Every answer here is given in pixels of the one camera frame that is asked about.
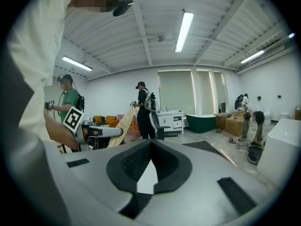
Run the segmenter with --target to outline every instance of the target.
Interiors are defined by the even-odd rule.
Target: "green bathtub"
[[[204,133],[215,129],[215,115],[186,115],[190,129],[195,133]]]

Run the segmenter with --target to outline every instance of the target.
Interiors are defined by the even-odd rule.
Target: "green shirt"
[[[71,104],[72,106],[75,107],[78,98],[79,98],[79,93],[77,92],[77,90],[71,89],[67,91],[66,94],[64,95],[62,105]],[[68,113],[67,111],[60,112],[62,122],[64,121],[67,113]]]

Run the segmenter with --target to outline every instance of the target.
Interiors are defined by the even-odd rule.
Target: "white toilet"
[[[279,118],[279,120],[281,120],[281,119],[289,119],[288,113],[287,113],[287,112],[282,112],[282,113],[280,113],[280,118]]]
[[[272,109],[268,108],[264,112],[264,122],[263,125],[270,125],[272,121]]]

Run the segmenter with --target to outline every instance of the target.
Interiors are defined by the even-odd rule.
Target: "white ceiling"
[[[69,8],[55,70],[93,79],[160,65],[211,65],[234,70],[240,60],[288,32],[269,0],[134,0],[122,16]],[[175,44],[182,9],[194,14],[181,53]],[[158,42],[158,36],[165,40]],[[93,68],[62,60],[66,55]]]

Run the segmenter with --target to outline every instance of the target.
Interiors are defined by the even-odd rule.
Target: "person in black clothing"
[[[155,138],[155,130],[151,125],[150,120],[150,111],[144,107],[144,102],[147,97],[146,91],[148,91],[145,87],[144,82],[139,82],[136,86],[136,89],[139,89],[138,103],[134,105],[134,107],[139,107],[139,112],[137,115],[138,126],[140,130],[140,134],[143,139],[148,139],[149,136],[151,139]]]

